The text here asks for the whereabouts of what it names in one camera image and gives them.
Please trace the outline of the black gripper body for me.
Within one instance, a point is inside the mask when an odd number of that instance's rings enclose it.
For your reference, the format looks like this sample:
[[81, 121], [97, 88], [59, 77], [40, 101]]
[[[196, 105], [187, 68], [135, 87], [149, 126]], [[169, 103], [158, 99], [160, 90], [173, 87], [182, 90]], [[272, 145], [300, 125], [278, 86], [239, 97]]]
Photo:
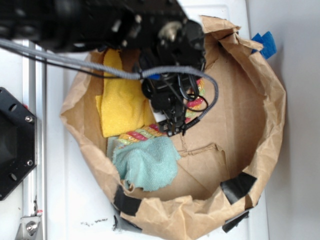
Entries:
[[[141, 38], [144, 45], [139, 64], [143, 70], [161, 66], [187, 66], [200, 71], [204, 68], [205, 35], [195, 21], [145, 20]], [[159, 73], [144, 80], [142, 91], [154, 112], [182, 113], [188, 102], [199, 98], [197, 80], [197, 76], [188, 73]]]

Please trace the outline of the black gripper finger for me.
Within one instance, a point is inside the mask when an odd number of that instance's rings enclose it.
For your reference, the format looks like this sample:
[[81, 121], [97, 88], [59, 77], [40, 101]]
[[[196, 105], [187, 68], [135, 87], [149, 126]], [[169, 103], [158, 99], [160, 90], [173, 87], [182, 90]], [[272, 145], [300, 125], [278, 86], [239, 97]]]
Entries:
[[177, 101], [172, 110], [172, 135], [177, 135], [185, 129], [186, 107]]
[[160, 112], [160, 121], [158, 122], [159, 130], [161, 133], [172, 137], [175, 134], [174, 128], [174, 114], [168, 110]]

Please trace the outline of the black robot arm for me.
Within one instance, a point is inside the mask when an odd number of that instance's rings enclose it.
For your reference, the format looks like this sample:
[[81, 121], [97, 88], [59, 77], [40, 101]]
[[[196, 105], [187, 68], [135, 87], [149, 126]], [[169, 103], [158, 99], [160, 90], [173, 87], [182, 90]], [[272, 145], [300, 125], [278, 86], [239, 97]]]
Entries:
[[112, 77], [141, 80], [153, 108], [164, 114], [160, 130], [184, 133], [186, 101], [199, 95], [196, 78], [205, 66], [205, 35], [175, 0], [3, 0], [0, 46], [61, 63], [75, 64], [59, 53], [140, 50], [133, 73], [114, 67]]

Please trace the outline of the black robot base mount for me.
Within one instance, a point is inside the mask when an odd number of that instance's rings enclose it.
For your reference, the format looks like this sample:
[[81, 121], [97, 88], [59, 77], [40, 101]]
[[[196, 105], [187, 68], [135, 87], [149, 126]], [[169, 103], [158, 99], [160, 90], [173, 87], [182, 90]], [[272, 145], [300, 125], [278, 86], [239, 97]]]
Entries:
[[36, 166], [34, 116], [0, 88], [0, 200], [5, 200]]

